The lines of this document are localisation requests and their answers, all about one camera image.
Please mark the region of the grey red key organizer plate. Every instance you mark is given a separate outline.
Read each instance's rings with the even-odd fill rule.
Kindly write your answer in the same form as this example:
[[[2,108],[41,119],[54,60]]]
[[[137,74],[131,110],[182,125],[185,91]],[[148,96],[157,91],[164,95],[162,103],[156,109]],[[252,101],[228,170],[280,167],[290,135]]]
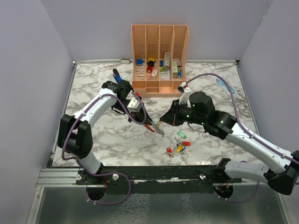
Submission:
[[[152,133],[159,134],[162,138],[164,137],[164,131],[154,121],[146,121],[143,126]]]

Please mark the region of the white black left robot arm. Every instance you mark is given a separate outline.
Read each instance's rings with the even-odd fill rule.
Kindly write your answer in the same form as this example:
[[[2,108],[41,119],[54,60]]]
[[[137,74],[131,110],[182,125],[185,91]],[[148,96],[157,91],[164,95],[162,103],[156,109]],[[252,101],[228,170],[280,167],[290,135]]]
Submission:
[[[62,149],[62,159],[75,160],[88,172],[87,179],[93,184],[103,180],[103,165],[92,152],[92,128],[110,108],[126,114],[138,125],[146,123],[148,114],[144,103],[126,80],[106,81],[83,109],[74,115],[64,114],[60,120],[57,146]]]

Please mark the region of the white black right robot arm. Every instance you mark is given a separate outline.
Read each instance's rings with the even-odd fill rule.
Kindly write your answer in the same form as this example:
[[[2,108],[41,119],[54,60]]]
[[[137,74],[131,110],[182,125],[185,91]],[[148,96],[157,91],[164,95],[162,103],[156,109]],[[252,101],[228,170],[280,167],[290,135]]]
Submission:
[[[242,178],[268,184],[276,192],[290,195],[299,177],[299,153],[282,149],[255,134],[236,117],[215,109],[213,100],[202,91],[189,96],[189,103],[173,100],[160,121],[171,126],[185,122],[202,125],[205,132],[239,146],[260,160],[259,164],[222,159],[215,170],[215,179]]]

